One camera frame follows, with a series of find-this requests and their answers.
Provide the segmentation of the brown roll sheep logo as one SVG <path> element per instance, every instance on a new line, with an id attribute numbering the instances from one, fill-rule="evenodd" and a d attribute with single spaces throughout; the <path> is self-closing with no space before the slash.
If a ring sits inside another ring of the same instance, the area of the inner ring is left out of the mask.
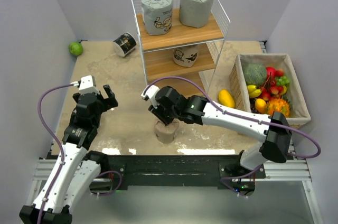
<path id="1" fill-rule="evenodd" d="M 165 125 L 162 121 L 157 119 L 154 124 L 154 133 L 157 140 L 163 144 L 173 142 L 177 136 L 179 124 L 180 122 L 178 119 L 174 119 L 168 125 Z"/>

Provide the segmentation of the black paper roll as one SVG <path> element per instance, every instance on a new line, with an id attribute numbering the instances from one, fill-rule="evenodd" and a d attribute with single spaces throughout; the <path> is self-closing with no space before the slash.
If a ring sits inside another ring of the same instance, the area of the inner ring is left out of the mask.
<path id="1" fill-rule="evenodd" d="M 136 40 L 128 32 L 119 36 L 112 43 L 113 51 L 122 58 L 129 55 L 136 48 L 136 46 Z"/>

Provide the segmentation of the grey roll cartoon print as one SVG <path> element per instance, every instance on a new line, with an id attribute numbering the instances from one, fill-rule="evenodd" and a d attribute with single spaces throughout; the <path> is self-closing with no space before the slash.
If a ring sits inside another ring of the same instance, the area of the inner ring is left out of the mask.
<path id="1" fill-rule="evenodd" d="M 142 18 L 149 35 L 164 35 L 172 27 L 172 0 L 141 0 Z"/>

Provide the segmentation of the grey roll white label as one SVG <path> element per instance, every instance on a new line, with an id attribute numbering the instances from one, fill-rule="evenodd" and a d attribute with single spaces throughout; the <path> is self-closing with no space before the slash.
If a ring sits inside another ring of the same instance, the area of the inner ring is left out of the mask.
<path id="1" fill-rule="evenodd" d="M 214 0 L 180 0 L 180 22 L 189 27 L 207 25 Z"/>

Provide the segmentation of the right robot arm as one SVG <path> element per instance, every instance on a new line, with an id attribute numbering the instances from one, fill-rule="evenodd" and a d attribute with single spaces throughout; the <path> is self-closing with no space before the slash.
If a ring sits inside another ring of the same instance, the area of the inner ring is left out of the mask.
<path id="1" fill-rule="evenodd" d="M 237 160 L 224 168 L 232 177 L 247 178 L 267 161 L 287 161 L 292 133 L 282 113 L 272 116 L 248 113 L 202 96 L 186 98 L 170 86 L 151 86 L 141 97 L 150 101 L 148 110 L 165 125 L 178 119 L 186 124 L 222 127 L 255 138 L 257 144 L 241 151 Z"/>

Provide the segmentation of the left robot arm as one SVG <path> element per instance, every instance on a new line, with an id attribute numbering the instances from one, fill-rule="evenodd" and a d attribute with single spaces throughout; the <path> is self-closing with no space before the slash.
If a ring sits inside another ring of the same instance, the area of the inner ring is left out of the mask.
<path id="1" fill-rule="evenodd" d="M 101 115 L 118 106 L 115 94 L 109 85 L 103 89 L 107 98 L 94 84 L 75 84 L 79 91 L 73 95 L 76 107 L 61 141 L 55 165 L 39 195 L 33 203 L 22 206 L 19 216 L 23 223 L 71 223 L 72 212 L 89 185 L 96 178 L 118 175 L 111 169 L 108 156 L 102 152 L 90 151 L 89 147 L 98 134 Z"/>

